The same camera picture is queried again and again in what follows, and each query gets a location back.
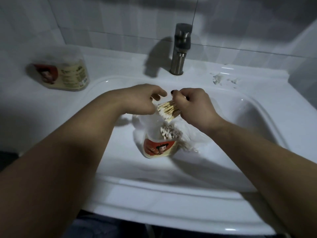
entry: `white sink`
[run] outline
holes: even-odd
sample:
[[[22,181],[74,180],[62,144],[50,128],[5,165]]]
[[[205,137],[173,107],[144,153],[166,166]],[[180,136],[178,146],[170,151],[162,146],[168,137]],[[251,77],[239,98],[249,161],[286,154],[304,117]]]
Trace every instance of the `white sink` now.
[[[72,115],[106,91],[141,83],[144,83],[144,80],[134,78],[101,80],[87,90],[84,98],[74,107]],[[168,93],[173,89],[193,87],[193,85],[185,83],[172,81],[159,83],[150,79],[148,83],[160,85]],[[221,115],[228,121],[286,147],[270,117],[255,100],[236,91],[221,88],[201,88],[209,94],[212,100],[216,100],[216,108],[221,109]],[[171,100],[171,98],[169,94],[160,102]],[[178,151],[173,158],[145,158],[141,153],[140,146],[136,144],[137,139],[142,136],[136,129],[138,125],[138,120],[132,115],[124,115],[118,120],[98,167],[99,176],[169,184],[191,189],[255,191],[251,182],[213,141],[201,148],[199,153]]]

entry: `metal faucet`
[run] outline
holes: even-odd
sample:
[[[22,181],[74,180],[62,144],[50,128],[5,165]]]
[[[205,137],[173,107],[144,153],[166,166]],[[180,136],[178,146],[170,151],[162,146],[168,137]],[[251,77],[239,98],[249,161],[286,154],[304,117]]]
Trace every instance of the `metal faucet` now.
[[[174,50],[170,73],[182,75],[187,51],[191,48],[191,33],[193,26],[186,23],[177,23],[174,36]]]

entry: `hand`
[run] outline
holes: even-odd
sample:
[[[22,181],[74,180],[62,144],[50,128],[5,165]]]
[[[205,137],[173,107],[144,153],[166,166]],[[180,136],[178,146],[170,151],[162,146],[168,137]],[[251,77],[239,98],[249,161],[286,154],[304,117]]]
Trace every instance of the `hand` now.
[[[182,112],[181,117],[200,131],[210,132],[223,121],[203,89],[183,88],[180,91],[173,90],[172,95],[174,102]]]
[[[167,92],[157,85],[140,84],[130,88],[116,89],[107,94],[117,101],[122,114],[150,115],[155,113],[156,107],[152,103],[159,101],[160,95],[165,97]]]

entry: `white countertop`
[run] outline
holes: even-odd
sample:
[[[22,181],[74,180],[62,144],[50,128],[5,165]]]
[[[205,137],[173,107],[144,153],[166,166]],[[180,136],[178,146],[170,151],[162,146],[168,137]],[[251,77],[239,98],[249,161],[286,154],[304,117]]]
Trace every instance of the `white countertop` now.
[[[81,49],[91,79],[89,85],[125,76],[144,79],[145,83],[175,80],[192,83],[192,87],[207,85],[242,92],[266,110],[291,151],[317,163],[317,111],[287,82],[285,71],[186,60],[182,76],[158,68],[158,76],[151,78],[144,74],[145,64],[164,62],[147,62],[147,56],[141,54]],[[149,71],[155,68],[148,67],[146,73]],[[213,76],[219,73],[223,78],[215,85]],[[25,76],[14,88],[0,94],[0,148],[24,152],[65,122],[74,103],[85,93],[47,89]],[[125,220],[203,232],[262,235],[283,230],[258,195],[237,193],[220,199],[204,189],[196,196],[185,194],[182,188],[166,186],[162,190],[139,183],[97,176],[84,208]]]

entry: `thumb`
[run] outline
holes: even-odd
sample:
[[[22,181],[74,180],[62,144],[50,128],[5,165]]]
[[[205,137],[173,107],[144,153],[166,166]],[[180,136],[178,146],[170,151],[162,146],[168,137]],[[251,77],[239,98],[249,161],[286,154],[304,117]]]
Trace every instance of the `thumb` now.
[[[182,95],[178,90],[173,90],[173,101],[176,103],[177,107],[183,111],[188,105],[189,101]]]

